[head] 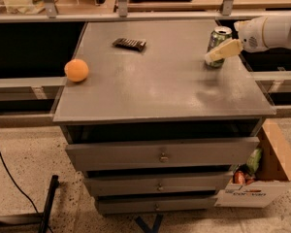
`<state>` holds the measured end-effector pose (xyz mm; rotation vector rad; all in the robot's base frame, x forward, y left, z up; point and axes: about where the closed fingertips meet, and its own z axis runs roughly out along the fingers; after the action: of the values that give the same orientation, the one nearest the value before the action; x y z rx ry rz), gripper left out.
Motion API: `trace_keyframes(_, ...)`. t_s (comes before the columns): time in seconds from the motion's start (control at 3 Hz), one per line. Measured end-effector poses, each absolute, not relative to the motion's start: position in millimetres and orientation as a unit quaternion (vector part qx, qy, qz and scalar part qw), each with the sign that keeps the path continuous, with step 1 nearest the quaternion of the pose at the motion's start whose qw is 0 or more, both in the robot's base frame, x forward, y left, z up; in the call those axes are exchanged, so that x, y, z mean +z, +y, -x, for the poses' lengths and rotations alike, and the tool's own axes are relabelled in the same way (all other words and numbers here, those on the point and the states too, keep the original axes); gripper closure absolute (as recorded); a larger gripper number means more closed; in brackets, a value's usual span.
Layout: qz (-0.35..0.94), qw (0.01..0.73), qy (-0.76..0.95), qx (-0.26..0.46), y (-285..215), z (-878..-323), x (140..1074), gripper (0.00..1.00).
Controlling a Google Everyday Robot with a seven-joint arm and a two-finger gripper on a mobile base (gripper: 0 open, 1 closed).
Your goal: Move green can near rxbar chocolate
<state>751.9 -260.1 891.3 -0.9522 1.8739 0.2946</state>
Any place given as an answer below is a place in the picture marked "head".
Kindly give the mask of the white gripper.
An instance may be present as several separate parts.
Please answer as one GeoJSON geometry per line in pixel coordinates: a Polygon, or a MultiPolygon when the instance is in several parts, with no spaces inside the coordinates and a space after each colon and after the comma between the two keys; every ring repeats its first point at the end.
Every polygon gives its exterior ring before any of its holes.
{"type": "Polygon", "coordinates": [[[232,57],[241,53],[265,51],[263,40],[263,27],[265,17],[257,17],[251,20],[238,20],[234,28],[238,32],[239,39],[227,39],[205,55],[205,61],[212,63],[220,59],[232,57]]]}

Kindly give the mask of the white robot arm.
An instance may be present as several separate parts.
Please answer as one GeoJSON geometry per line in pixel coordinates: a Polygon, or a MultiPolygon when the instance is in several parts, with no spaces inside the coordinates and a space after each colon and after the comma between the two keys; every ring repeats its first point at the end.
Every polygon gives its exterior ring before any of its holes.
{"type": "Polygon", "coordinates": [[[207,64],[241,53],[275,48],[291,50],[291,13],[236,21],[237,39],[224,40],[205,55],[207,64]]]}

